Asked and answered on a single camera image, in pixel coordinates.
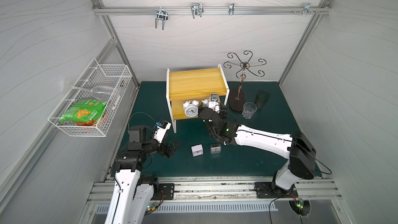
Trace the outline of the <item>clear square alarm clock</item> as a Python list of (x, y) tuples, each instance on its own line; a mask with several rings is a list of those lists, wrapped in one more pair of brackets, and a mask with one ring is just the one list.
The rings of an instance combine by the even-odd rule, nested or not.
[(221, 153), (222, 147), (220, 144), (212, 144), (210, 146), (210, 153), (211, 154), (218, 154)]

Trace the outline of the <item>pink square alarm clock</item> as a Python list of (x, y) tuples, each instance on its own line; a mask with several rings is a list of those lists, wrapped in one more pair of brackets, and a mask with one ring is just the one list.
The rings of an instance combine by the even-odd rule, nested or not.
[(191, 151), (192, 151), (193, 157), (198, 157), (198, 156), (201, 156), (204, 154), (204, 149), (203, 149), (202, 144), (192, 146)]

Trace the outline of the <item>white twin-bell alarm clock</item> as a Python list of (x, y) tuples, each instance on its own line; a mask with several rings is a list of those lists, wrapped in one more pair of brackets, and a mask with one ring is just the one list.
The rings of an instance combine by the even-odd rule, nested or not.
[(196, 117), (199, 114), (199, 101), (198, 100), (186, 100), (183, 103), (183, 111), (184, 111), (184, 114), (189, 118)]

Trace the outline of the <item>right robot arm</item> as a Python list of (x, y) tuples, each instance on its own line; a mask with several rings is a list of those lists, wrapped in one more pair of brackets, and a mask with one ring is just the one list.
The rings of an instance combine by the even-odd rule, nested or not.
[(248, 146), (265, 150), (285, 158), (285, 165), (273, 176), (272, 190), (291, 192), (300, 180), (315, 177), (316, 149), (301, 132), (276, 134), (250, 128), (232, 121), (224, 121), (221, 111), (199, 108), (203, 120), (214, 139), (224, 145)]

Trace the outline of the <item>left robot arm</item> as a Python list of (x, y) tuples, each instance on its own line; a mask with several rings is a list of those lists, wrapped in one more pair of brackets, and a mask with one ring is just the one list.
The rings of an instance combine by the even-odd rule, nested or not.
[(154, 128), (137, 125), (129, 128), (129, 142), (114, 163), (115, 186), (105, 222), (140, 224), (166, 200), (174, 199), (174, 184), (161, 184), (156, 175), (143, 175), (147, 157), (159, 154), (171, 158), (179, 143), (163, 139), (171, 123), (161, 120)]

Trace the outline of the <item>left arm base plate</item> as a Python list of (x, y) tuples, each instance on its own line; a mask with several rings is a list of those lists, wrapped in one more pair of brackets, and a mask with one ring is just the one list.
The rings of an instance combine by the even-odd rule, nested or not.
[(169, 201), (174, 199), (175, 184), (165, 183), (154, 187), (154, 195), (152, 201)]

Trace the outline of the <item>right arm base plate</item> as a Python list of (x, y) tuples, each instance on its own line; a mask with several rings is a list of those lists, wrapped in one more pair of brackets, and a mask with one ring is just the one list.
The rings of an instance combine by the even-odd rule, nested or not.
[(289, 190), (273, 187), (272, 182), (255, 182), (254, 191), (258, 199), (276, 199), (276, 198), (298, 198), (298, 192), (295, 185)]

